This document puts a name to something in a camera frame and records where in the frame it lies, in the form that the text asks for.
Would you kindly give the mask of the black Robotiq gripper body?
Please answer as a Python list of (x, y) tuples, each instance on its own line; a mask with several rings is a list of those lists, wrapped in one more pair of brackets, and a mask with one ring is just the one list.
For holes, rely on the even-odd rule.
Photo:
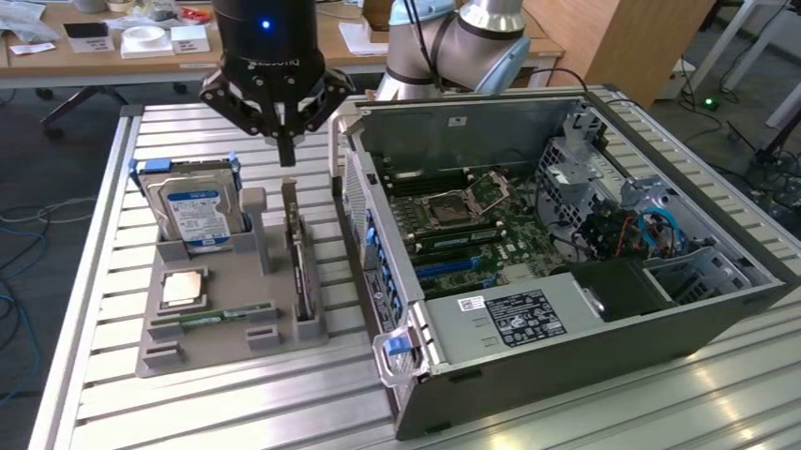
[(259, 105), (261, 133), (276, 141), (304, 133), (299, 102), (323, 88), (312, 1), (215, 1), (221, 72)]

